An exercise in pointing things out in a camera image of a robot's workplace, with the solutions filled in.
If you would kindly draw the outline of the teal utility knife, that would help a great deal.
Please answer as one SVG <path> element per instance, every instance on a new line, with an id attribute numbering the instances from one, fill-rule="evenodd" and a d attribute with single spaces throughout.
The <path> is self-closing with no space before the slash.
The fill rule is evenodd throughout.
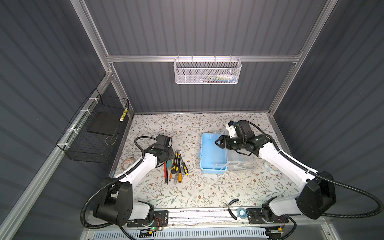
<path id="1" fill-rule="evenodd" d="M 173 160 L 168 160 L 167 161 L 167 170 L 170 171 L 172 169 L 172 165 L 173 165 Z"/>

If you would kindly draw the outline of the red handled hex key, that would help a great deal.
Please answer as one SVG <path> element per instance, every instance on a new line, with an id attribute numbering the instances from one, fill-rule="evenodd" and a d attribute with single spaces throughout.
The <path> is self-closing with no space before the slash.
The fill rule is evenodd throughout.
<path id="1" fill-rule="evenodd" d="M 169 180 L 168 180 L 168 169 L 167 167 L 165 166 L 165 183 L 168 185 L 169 184 Z"/>

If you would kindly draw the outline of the light blue plastic toolbox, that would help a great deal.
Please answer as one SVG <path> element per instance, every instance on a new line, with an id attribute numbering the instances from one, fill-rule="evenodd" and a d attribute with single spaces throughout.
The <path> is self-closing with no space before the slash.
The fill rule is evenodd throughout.
<path id="1" fill-rule="evenodd" d="M 225 132 L 202 134 L 200 148 L 202 173 L 222 175 L 225 172 L 240 173 L 257 169 L 260 161 L 256 156 L 240 155 L 216 145 L 216 141 L 224 134 Z"/>

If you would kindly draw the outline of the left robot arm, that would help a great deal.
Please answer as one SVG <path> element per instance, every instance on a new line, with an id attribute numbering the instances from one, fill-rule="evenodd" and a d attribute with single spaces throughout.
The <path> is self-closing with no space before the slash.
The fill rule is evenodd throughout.
<path id="1" fill-rule="evenodd" d="M 140 181 L 153 169 L 165 167 L 172 160 L 174 151 L 171 137 L 140 136 L 134 139 L 141 157 L 123 173 L 106 179 L 94 196 L 95 208 L 93 216 L 106 223 L 98 225 L 104 228 L 110 225 L 122 227 L 131 221 L 151 224 L 155 218 L 155 207 L 152 204 L 135 201 L 134 190 Z"/>

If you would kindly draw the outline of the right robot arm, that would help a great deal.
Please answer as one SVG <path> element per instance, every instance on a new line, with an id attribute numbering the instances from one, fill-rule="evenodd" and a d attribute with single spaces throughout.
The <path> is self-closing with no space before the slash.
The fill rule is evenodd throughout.
<path id="1" fill-rule="evenodd" d="M 252 127 L 254 124 L 246 120 L 230 121 L 226 125 L 228 135 L 221 135 L 215 144 L 221 149 L 238 154 L 246 150 L 246 156 L 260 157 L 276 167 L 299 188 L 296 195 L 272 197 L 263 203 L 261 215 L 266 223 L 272 223 L 283 215 L 305 215 L 316 220 L 336 203 L 335 185 L 328 181 L 333 179 L 331 174 L 326 171 L 319 173 L 301 164 L 282 151 L 270 135 L 265 132 L 256 135 Z"/>

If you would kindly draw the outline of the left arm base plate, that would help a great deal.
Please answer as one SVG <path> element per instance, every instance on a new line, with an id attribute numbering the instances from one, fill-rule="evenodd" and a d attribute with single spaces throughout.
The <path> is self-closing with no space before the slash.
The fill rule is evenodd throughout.
<path id="1" fill-rule="evenodd" d="M 132 220 L 127 223 L 128 228 L 167 227 L 169 211 L 154 211 L 154 216 L 148 220 Z"/>

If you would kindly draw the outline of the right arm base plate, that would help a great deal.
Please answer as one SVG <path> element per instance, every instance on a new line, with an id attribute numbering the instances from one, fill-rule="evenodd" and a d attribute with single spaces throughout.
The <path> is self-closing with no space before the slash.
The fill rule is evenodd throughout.
<path id="1" fill-rule="evenodd" d="M 272 217 L 268 219 L 262 214 L 262 208 L 247 208 L 247 219 L 251 225 L 260 225 L 260 224 L 287 224 L 290 220 L 283 216 Z"/>

